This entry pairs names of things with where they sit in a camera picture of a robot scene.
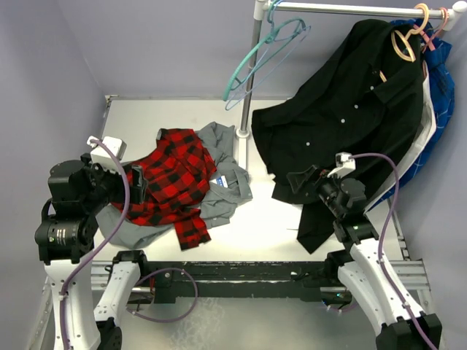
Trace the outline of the light blue hanger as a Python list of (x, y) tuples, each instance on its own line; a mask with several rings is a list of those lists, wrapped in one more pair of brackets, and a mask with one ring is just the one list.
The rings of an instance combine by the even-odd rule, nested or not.
[(223, 92), (225, 110), (234, 108), (252, 93), (308, 37), (311, 26), (293, 18), (271, 23), (267, 33), (245, 55), (233, 70)]

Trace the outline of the red black plaid shirt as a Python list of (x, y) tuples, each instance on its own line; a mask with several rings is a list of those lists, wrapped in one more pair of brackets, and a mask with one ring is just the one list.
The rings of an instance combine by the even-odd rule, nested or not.
[(132, 163), (148, 185), (144, 200), (131, 204), (126, 219), (139, 226), (173, 224), (180, 248), (211, 240), (197, 207), (210, 189), (216, 165), (192, 129), (160, 129), (156, 148)]

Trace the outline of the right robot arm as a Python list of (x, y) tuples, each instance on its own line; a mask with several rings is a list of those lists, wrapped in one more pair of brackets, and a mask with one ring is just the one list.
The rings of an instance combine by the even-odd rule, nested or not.
[(354, 168), (312, 166), (287, 176), (294, 193), (311, 183), (334, 217), (334, 233), (344, 249), (328, 255), (325, 279), (351, 292), (374, 329), (378, 349), (438, 349), (441, 322), (424, 311), (390, 264), (383, 234), (364, 213), (365, 187), (348, 176)]

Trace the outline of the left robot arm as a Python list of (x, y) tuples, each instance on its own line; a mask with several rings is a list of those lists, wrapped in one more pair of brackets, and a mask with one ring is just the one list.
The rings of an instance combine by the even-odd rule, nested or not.
[(98, 303), (93, 302), (91, 262), (98, 252), (96, 216), (122, 197), (123, 180), (83, 154), (53, 166), (47, 184), (51, 197), (34, 239), (52, 292), (54, 347), (121, 349), (120, 319), (133, 287), (150, 278), (147, 258), (142, 250), (118, 252)]

